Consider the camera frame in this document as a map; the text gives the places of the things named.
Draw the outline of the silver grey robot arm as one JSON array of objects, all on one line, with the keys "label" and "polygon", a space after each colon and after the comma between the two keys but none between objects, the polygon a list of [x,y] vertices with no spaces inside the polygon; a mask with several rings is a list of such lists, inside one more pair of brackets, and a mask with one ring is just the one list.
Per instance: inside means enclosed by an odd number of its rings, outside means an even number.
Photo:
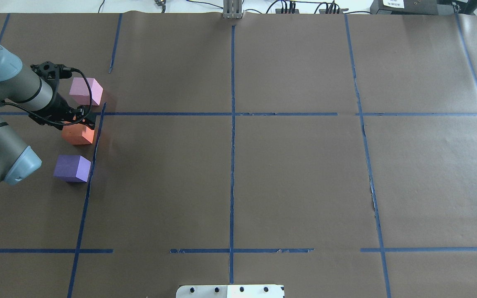
[{"label": "silver grey robot arm", "polygon": [[[59,81],[70,79],[73,73],[84,75],[81,70],[52,62],[25,67],[17,55],[0,45],[0,109],[15,107],[35,123],[58,130],[77,124],[94,130],[93,95],[87,78],[87,104],[72,108],[58,92]],[[15,185],[41,164],[32,147],[0,115],[0,183]]]}]

